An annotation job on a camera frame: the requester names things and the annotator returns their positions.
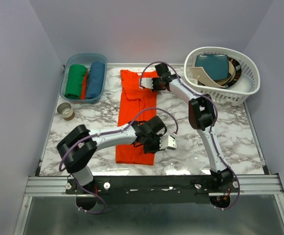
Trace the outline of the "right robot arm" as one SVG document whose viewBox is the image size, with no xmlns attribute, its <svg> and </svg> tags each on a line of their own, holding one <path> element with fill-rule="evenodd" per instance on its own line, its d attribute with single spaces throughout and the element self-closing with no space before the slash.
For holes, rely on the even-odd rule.
<svg viewBox="0 0 284 235">
<path fill-rule="evenodd" d="M 234 179 L 233 171 L 224 161 L 223 152 L 217 139 L 215 123 L 218 110 L 209 95 L 203 95 L 187 85 L 177 74 L 171 74 L 171 66 L 157 62 L 154 66 L 158 77 L 153 78 L 154 91 L 168 90 L 188 104 L 190 126 L 200 135 L 210 164 L 210 186 L 220 192 Z"/>
</svg>

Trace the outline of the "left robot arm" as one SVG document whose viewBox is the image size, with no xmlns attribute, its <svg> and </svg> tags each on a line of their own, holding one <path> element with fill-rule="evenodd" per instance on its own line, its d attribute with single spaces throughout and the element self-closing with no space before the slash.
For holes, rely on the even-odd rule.
<svg viewBox="0 0 284 235">
<path fill-rule="evenodd" d="M 67 172 L 76 179 L 77 188 L 82 193 L 89 193 L 93 190 L 94 177 L 87 164 L 95 152 L 123 145 L 129 147 L 125 157 L 135 149 L 142 154 L 156 153 L 160 150 L 161 130 L 165 134 L 167 127 L 159 116 L 148 121 L 134 121 L 106 132 L 91 132 L 82 124 L 57 144 L 57 150 Z"/>
</svg>

